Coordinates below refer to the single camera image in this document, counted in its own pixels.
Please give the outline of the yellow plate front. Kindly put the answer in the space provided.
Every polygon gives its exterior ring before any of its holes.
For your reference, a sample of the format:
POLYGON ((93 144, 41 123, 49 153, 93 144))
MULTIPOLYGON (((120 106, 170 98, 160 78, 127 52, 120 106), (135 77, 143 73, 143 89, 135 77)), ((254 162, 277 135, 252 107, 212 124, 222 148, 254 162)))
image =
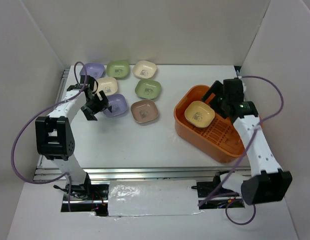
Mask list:
POLYGON ((184 111, 186 120, 193 126, 204 129, 215 119, 215 111, 202 101, 193 101, 184 111))

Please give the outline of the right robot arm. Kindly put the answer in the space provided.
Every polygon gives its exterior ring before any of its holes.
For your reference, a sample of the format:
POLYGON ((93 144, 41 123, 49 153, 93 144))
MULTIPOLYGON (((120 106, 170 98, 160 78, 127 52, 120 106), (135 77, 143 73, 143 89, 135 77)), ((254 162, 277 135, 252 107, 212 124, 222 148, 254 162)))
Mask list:
POLYGON ((244 100, 242 77, 215 81, 201 98, 224 119, 229 118, 240 136, 244 152, 232 169, 220 175, 212 185, 212 191, 198 205, 202 206, 214 195, 223 196, 229 190, 240 194, 245 204, 257 205, 280 202, 284 198, 292 175, 284 171, 275 159, 262 130, 262 124, 277 116, 283 109, 284 99, 275 86, 280 98, 280 107, 275 113, 260 118, 252 101, 244 100))

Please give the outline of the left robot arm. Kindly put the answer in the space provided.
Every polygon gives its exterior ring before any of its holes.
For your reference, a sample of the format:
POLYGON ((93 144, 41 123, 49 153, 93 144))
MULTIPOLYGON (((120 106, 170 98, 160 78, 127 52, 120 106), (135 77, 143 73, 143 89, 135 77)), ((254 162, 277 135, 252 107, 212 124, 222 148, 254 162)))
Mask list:
POLYGON ((75 138, 71 122, 78 112, 88 121, 96 121, 96 114, 112 110, 104 91, 97 91, 97 81, 91 76, 81 76, 80 82, 67 88, 62 103, 47 116, 39 116, 35 121, 37 150, 40 155, 51 160, 66 175, 66 191, 89 199, 93 186, 87 172, 77 161, 75 138))

